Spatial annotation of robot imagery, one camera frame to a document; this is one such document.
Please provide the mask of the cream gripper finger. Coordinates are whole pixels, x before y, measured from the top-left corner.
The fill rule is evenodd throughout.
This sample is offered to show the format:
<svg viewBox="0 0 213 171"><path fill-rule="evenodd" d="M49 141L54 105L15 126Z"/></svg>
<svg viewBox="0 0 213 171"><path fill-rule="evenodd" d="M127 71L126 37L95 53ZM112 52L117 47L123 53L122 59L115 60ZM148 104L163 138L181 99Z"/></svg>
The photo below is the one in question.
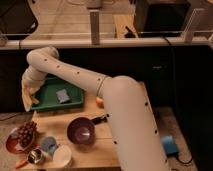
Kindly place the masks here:
<svg viewBox="0 0 213 171"><path fill-rule="evenodd" d="M26 89L22 90L22 101L23 101L25 110L29 112L32 106L32 100L31 100L31 96L29 92Z"/></svg>
<svg viewBox="0 0 213 171"><path fill-rule="evenodd" d="M31 96L31 100L33 104L39 104L39 100L36 98L36 92L38 91L38 89L31 89L30 90L30 96Z"/></svg>

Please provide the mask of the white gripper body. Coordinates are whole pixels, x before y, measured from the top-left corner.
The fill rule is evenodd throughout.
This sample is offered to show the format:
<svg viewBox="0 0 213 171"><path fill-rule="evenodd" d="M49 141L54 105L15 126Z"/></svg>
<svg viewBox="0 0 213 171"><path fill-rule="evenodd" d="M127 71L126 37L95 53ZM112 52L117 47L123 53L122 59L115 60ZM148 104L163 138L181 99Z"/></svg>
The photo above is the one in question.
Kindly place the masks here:
<svg viewBox="0 0 213 171"><path fill-rule="evenodd" d="M29 77L22 77L22 89L25 90L26 92L30 94L35 94L44 84L44 80L42 81L37 81L33 80Z"/></svg>

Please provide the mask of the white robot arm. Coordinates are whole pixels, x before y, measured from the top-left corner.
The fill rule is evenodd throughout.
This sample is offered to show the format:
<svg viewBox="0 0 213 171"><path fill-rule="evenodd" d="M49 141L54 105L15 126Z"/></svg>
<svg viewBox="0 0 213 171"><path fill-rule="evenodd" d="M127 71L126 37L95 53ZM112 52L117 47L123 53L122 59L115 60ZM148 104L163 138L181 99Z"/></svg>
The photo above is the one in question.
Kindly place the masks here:
<svg viewBox="0 0 213 171"><path fill-rule="evenodd" d="M135 79L110 77L64 63L54 47L34 49L26 60L28 68L21 81L26 110L36 102L33 94L45 77L55 75L103 99L122 171L170 171L146 92Z"/></svg>

